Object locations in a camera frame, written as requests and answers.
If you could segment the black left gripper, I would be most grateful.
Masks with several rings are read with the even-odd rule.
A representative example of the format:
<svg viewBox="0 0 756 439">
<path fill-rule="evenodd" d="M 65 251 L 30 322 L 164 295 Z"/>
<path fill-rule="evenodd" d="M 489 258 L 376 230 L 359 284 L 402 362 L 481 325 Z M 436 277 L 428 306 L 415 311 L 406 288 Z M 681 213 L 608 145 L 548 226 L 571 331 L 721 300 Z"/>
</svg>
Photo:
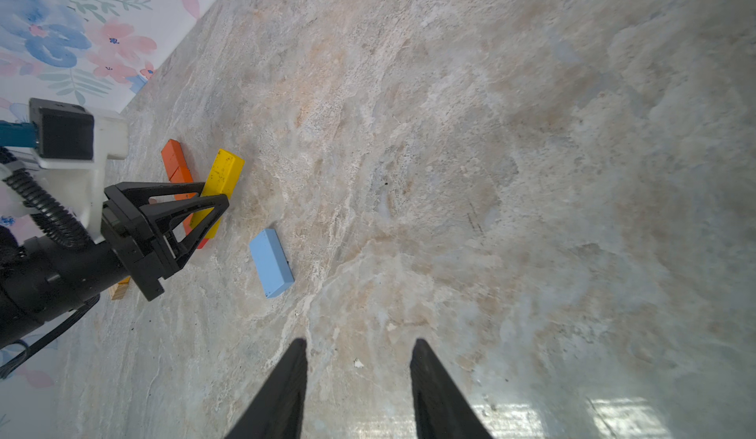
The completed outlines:
<svg viewBox="0 0 756 439">
<path fill-rule="evenodd" d="M 104 190 L 102 235 L 147 301 L 165 293 L 161 281 L 185 267 L 230 206 L 226 195 L 201 197 L 202 190 L 202 182 L 122 182 Z M 207 209 L 191 230 L 192 216 Z"/>
</svg>

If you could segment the yellow long block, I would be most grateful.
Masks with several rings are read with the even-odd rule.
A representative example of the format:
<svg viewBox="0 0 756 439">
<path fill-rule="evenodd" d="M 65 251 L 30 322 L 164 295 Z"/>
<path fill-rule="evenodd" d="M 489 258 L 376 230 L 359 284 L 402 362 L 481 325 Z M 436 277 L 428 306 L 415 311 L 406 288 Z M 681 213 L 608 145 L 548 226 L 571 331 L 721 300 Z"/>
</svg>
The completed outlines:
<svg viewBox="0 0 756 439">
<path fill-rule="evenodd" d="M 208 178 L 205 182 L 201 196 L 215 196 L 224 194 L 230 200 L 233 191 L 241 177 L 244 167 L 244 159 L 238 157 L 229 151 L 220 149 L 216 159 L 211 167 Z M 194 230 L 206 216 L 210 215 L 212 209 L 203 210 L 192 216 L 190 227 Z M 215 238 L 220 225 L 220 220 L 216 222 L 204 236 L 203 240 Z"/>
</svg>

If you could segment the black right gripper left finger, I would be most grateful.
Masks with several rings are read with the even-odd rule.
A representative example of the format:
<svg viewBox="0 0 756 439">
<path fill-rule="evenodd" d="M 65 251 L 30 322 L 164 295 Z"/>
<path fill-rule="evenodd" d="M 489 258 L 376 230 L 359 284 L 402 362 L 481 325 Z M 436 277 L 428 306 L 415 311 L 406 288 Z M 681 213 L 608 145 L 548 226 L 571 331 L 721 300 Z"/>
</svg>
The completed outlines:
<svg viewBox="0 0 756 439">
<path fill-rule="evenodd" d="M 295 339 L 232 430 L 232 438 L 301 437 L 307 386 L 306 340 Z"/>
</svg>

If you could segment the orange short block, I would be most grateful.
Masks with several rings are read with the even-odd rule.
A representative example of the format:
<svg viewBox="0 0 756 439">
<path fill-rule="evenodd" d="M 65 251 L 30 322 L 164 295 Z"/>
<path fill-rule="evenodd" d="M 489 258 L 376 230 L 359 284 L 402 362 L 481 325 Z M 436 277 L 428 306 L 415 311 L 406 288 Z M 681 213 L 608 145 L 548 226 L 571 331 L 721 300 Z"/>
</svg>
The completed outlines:
<svg viewBox="0 0 756 439">
<path fill-rule="evenodd" d="M 170 182 L 173 182 L 181 177 L 188 169 L 188 165 L 183 153 L 181 143 L 179 141 L 169 139 L 165 144 L 165 147 L 161 150 L 161 158 L 163 159 L 163 166 Z"/>
</svg>

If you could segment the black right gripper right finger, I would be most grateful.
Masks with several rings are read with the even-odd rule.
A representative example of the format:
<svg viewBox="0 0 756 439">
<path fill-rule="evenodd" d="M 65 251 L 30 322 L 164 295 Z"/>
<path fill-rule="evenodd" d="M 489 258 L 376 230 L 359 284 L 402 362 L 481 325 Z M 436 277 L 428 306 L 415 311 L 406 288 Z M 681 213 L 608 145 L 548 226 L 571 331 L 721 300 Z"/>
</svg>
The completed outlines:
<svg viewBox="0 0 756 439">
<path fill-rule="evenodd" d="M 417 437 L 492 439 L 425 339 L 415 342 L 409 366 Z"/>
</svg>

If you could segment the small grooved wooden block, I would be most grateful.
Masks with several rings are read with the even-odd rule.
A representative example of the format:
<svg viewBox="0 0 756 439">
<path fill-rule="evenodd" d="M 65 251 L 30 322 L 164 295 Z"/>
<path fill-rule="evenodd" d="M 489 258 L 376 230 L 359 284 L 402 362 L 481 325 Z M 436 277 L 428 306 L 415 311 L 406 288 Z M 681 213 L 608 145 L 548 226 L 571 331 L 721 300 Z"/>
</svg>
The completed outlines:
<svg viewBox="0 0 756 439">
<path fill-rule="evenodd" d="M 124 280 L 116 283 L 115 285 L 112 285 L 108 289 L 108 295 L 111 300 L 120 300 L 124 299 L 124 296 L 126 295 L 129 287 L 130 287 L 131 278 L 127 277 Z"/>
</svg>

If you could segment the light blue block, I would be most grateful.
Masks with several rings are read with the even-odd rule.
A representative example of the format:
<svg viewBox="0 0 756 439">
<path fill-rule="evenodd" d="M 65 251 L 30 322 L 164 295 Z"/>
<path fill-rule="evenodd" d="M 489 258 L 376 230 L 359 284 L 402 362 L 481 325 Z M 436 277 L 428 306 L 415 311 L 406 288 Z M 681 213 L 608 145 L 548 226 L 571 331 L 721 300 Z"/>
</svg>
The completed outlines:
<svg viewBox="0 0 756 439">
<path fill-rule="evenodd" d="M 295 283 L 283 246 L 273 228 L 260 232 L 249 248 L 267 299 L 282 295 Z"/>
</svg>

